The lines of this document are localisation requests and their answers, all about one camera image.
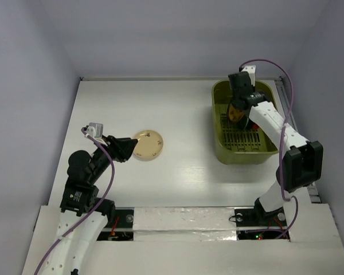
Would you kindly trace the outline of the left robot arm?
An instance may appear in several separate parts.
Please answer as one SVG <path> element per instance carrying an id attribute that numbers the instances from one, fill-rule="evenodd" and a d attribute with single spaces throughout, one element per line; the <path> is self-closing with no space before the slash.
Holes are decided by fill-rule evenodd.
<path id="1" fill-rule="evenodd" d="M 95 183 L 116 162 L 129 160 L 138 141 L 129 137 L 85 135 L 97 149 L 80 150 L 68 159 L 67 175 L 54 243 L 42 257 L 35 274 L 81 274 L 101 231 L 117 220 L 115 203 L 99 197 Z"/>

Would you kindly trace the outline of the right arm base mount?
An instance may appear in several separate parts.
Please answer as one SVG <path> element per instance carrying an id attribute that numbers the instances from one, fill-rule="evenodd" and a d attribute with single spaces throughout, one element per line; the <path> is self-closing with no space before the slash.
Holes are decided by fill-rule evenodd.
<path id="1" fill-rule="evenodd" d="M 228 221 L 235 224 L 239 241 L 288 240 L 290 238 L 288 233 L 284 233 L 287 221 L 283 208 L 263 219 L 259 218 L 253 208 L 238 208 L 234 209 Z"/>

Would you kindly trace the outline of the yellow patterned plate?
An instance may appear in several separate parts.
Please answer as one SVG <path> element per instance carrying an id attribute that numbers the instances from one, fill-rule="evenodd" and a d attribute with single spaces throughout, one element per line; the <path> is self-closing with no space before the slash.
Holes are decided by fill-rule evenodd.
<path id="1" fill-rule="evenodd" d="M 244 112 L 239 111 L 232 104 L 229 104 L 227 107 L 226 116 L 230 122 L 238 123 L 244 117 Z"/>

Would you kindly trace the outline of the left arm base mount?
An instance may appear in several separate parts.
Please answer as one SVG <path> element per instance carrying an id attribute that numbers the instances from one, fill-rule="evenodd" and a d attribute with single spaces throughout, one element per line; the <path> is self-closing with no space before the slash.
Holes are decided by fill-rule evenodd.
<path id="1" fill-rule="evenodd" d="M 98 241 L 133 241 L 134 208 L 116 208 L 115 218 L 99 234 Z"/>

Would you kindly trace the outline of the cream floral plate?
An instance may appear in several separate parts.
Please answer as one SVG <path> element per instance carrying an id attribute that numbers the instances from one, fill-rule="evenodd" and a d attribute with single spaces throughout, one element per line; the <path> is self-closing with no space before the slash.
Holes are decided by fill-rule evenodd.
<path id="1" fill-rule="evenodd" d="M 157 158 L 164 146 L 164 140 L 160 133 L 152 129 L 137 132 L 134 136 L 138 142 L 134 148 L 133 155 L 142 161 Z"/>

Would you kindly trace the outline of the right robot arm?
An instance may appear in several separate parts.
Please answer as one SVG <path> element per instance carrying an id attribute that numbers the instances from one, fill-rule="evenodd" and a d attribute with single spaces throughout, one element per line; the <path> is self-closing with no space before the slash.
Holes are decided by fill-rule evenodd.
<path id="1" fill-rule="evenodd" d="M 268 223 L 283 207 L 294 199 L 293 192 L 320 179 L 323 146 L 311 142 L 290 126 L 276 110 L 265 93 L 256 90 L 247 71 L 228 76 L 233 98 L 231 106 L 257 124 L 279 150 L 276 181 L 257 198 L 249 217 L 260 225 Z"/>

